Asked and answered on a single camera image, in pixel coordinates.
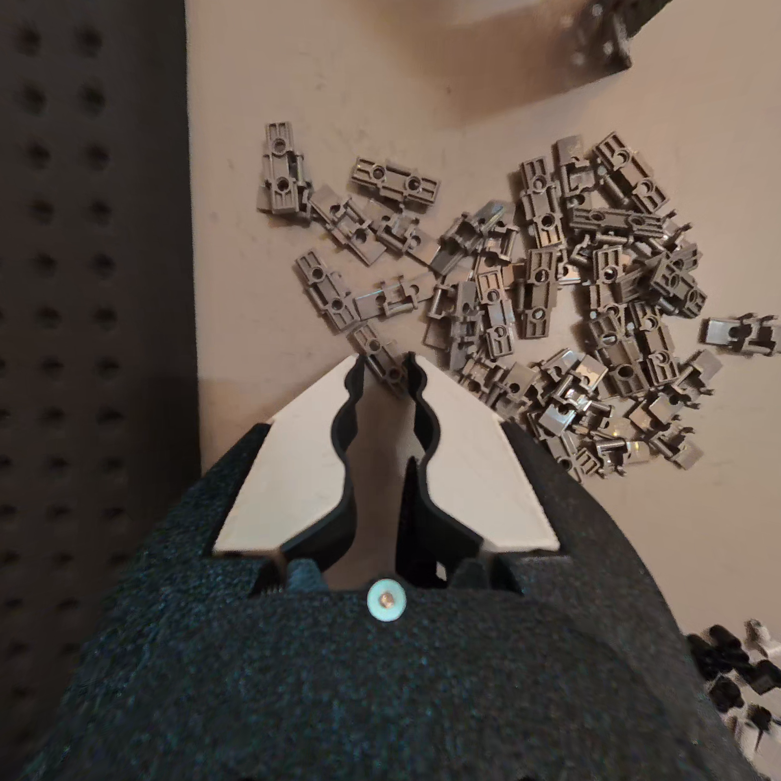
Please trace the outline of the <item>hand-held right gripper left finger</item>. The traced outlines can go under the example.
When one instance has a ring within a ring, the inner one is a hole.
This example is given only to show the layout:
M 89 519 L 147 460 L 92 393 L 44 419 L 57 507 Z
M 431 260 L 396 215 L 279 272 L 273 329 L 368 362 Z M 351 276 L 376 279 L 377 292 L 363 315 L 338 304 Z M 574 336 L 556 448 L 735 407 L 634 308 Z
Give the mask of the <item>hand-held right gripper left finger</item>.
M 337 560 L 356 533 L 346 450 L 365 361 L 349 355 L 280 409 L 212 547 L 215 556 Z

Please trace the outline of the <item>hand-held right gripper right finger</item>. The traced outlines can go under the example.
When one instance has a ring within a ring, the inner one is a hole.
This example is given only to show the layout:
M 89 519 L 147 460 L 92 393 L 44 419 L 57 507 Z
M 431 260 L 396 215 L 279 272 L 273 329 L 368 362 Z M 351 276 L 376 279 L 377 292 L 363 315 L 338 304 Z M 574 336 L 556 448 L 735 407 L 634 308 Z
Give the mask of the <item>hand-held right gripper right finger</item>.
M 405 357 L 415 403 L 414 523 L 431 554 L 557 553 L 560 541 L 502 418 L 431 361 Z

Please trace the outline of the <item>pile of grey track pieces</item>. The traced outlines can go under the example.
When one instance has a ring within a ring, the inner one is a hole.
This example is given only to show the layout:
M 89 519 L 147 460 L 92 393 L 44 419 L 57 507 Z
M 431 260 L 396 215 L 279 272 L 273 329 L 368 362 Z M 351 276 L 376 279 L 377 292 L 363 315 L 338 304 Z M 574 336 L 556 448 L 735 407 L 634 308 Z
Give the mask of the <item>pile of grey track pieces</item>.
M 565 137 L 552 153 L 520 164 L 516 202 L 490 200 L 435 237 L 422 216 L 439 179 L 359 156 L 349 181 L 365 201 L 316 188 L 290 122 L 270 122 L 257 209 L 317 222 L 364 266 L 387 255 L 419 264 L 421 274 L 356 292 L 317 250 L 296 260 L 336 333 L 423 312 L 423 343 L 458 384 L 525 426 L 576 480 L 654 457 L 691 469 L 702 451 L 683 411 L 713 394 L 722 365 L 705 349 L 678 358 L 667 319 L 705 307 L 698 246 L 617 133 L 592 152 Z

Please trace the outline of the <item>grey desk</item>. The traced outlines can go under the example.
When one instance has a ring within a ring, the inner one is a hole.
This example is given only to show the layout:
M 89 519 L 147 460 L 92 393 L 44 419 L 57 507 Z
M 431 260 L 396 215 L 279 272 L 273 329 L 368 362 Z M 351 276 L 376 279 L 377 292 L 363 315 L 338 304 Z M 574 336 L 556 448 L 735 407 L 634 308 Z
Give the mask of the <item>grey desk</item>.
M 356 290 L 415 264 L 363 267 L 315 225 L 256 211 L 264 126 L 288 120 L 310 176 L 347 190 L 357 155 L 441 179 L 422 220 L 507 198 L 512 171 L 581 133 L 624 133 L 671 193 L 703 259 L 705 317 L 779 316 L 779 2 L 672 2 L 633 40 L 633 67 L 579 88 L 543 19 L 552 2 L 188 2 L 190 171 L 201 457 L 351 352 L 295 275 L 316 247 Z M 727 355 L 685 415 L 704 457 L 588 481 L 686 633 L 749 618 L 779 637 L 779 356 Z M 349 451 L 359 528 L 334 589 L 388 570 L 412 405 L 372 376 Z

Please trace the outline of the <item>heap of blue black bricks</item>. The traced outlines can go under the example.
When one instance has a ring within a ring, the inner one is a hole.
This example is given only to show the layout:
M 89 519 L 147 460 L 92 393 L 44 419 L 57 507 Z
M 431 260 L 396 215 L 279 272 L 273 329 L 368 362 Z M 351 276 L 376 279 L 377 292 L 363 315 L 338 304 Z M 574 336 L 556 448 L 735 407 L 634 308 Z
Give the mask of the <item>heap of blue black bricks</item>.
M 707 700 L 762 779 L 779 779 L 780 642 L 767 625 L 745 621 L 739 637 L 721 624 L 685 636 Z

